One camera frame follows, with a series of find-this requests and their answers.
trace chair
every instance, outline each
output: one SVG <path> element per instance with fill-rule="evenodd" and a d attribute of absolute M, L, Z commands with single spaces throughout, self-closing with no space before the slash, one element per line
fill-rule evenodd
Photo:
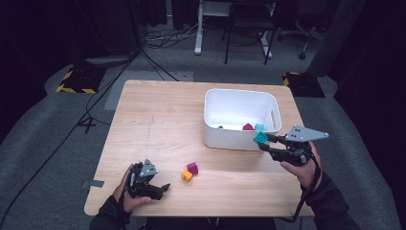
<path fill-rule="evenodd" d="M 326 32 L 337 8 L 337 0 L 294 0 L 296 30 L 282 31 L 278 41 L 282 41 L 285 35 L 304 35 L 306 41 L 299 54 L 300 59 L 305 59 L 305 51 L 312 38 L 323 40 L 321 32 Z"/>
<path fill-rule="evenodd" d="M 274 39 L 277 27 L 273 23 L 271 14 L 271 0 L 234 0 L 230 5 L 229 17 L 227 20 L 226 29 L 224 30 L 222 40 L 227 33 L 227 49 L 224 63 L 227 64 L 229 50 L 231 45 L 248 45 L 248 44 L 232 44 L 231 34 L 234 32 L 256 33 L 258 36 L 257 42 L 265 39 L 266 32 L 272 31 L 268 41 L 268 49 L 265 55 L 265 62 L 268 62 L 272 41 Z"/>

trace black sleeve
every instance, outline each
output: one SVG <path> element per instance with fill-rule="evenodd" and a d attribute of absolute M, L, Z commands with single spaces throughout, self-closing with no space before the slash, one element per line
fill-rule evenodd
<path fill-rule="evenodd" d="M 89 230 L 120 230 L 119 211 L 120 205 L 111 195 L 90 222 Z M 129 224 L 130 213 L 124 215 L 126 224 Z"/>
<path fill-rule="evenodd" d="M 319 187 L 306 200 L 306 204 L 314 212 L 318 230 L 361 229 L 349 215 L 350 207 L 340 190 L 325 172 Z"/>

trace wooden table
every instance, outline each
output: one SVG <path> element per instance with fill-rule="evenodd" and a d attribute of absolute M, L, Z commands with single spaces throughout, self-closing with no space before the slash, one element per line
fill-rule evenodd
<path fill-rule="evenodd" d="M 204 99 L 211 88 L 246 89 L 275 96 L 284 135 L 302 119 L 285 86 L 129 80 L 124 85 L 95 180 L 84 207 L 96 215 L 130 164 L 148 158 L 158 170 L 150 184 L 170 183 L 161 200 L 133 211 L 136 216 L 290 217 L 300 200 L 297 178 L 269 153 L 208 148 L 203 141 Z M 181 173 L 196 162 L 192 181 Z M 301 216 L 313 216 L 306 205 Z"/>

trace person's arm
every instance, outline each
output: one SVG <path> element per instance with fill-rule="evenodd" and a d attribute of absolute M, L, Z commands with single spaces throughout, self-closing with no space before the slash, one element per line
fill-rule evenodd
<path fill-rule="evenodd" d="M 310 142 L 310 146 L 321 169 L 321 157 L 313 143 Z M 302 190 L 306 192 L 306 189 L 313 180 L 315 172 L 314 162 L 310 160 L 301 167 L 295 167 L 287 162 L 281 162 L 281 166 L 298 177 Z M 349 215 L 349 205 L 344 200 L 340 190 L 323 171 L 314 188 L 314 192 L 306 200 L 306 204 L 310 206 L 314 212 L 314 222 L 318 230 L 361 229 Z"/>
<path fill-rule="evenodd" d="M 119 203 L 120 196 L 122 195 L 123 188 L 126 182 L 126 179 L 129 175 L 131 166 L 125 172 L 122 182 L 114 190 L 113 195 L 111 195 L 99 209 L 99 213 L 92 219 L 90 222 L 90 230 L 118 230 L 120 226 L 120 213 L 124 213 L 124 221 L 126 224 L 129 224 L 129 216 L 131 215 L 132 210 L 142 204 L 148 203 L 151 201 L 150 197 L 141 196 L 132 198 L 128 192 L 124 193 L 124 204 Z"/>

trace toy block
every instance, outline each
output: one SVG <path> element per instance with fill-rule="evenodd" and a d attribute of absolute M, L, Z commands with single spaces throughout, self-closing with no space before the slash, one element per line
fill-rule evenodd
<path fill-rule="evenodd" d="M 190 163 L 190 164 L 187 166 L 187 169 L 188 169 L 188 171 L 189 171 L 190 173 L 192 173 L 192 174 L 199 174 L 199 169 L 197 168 L 197 165 L 196 165 L 195 162 Z"/>
<path fill-rule="evenodd" d="M 242 127 L 242 130 L 254 130 L 253 126 L 251 124 L 247 123 L 245 126 Z"/>
<path fill-rule="evenodd" d="M 186 180 L 187 182 L 189 182 L 189 181 L 192 180 L 192 177 L 193 177 L 193 174 L 190 173 L 189 171 L 184 170 L 184 171 L 182 172 L 182 179 L 183 179 L 183 180 Z"/>
<path fill-rule="evenodd" d="M 255 125 L 255 131 L 264 131 L 264 130 L 265 130 L 265 125 L 263 125 L 263 124 Z"/>
<path fill-rule="evenodd" d="M 253 141 L 255 142 L 255 143 L 258 143 L 258 142 L 260 142 L 260 143 L 263 143 L 263 144 L 265 144 L 265 142 L 268 140 L 268 137 L 263 133 L 263 132 L 259 132 L 258 134 L 257 134 L 257 136 L 253 139 Z"/>

